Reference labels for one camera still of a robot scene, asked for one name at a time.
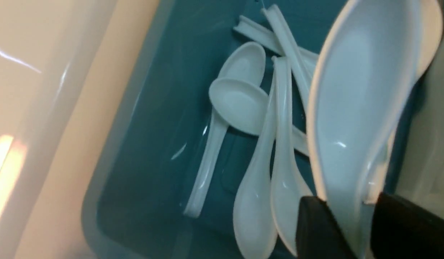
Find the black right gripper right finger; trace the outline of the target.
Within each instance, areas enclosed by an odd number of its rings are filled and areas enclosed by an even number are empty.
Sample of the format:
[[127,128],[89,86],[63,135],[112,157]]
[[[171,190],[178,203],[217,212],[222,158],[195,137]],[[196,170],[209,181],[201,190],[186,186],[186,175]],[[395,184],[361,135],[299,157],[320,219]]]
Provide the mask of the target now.
[[381,193],[370,248],[376,259],[444,259],[444,219],[401,196]]

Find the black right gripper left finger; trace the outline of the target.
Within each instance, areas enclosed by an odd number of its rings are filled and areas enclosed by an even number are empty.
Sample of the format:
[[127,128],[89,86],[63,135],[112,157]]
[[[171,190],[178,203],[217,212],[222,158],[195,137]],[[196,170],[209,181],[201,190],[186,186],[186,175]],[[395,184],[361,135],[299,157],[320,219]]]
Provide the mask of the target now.
[[316,196],[303,196],[296,226],[298,259],[357,258],[342,234],[327,202]]

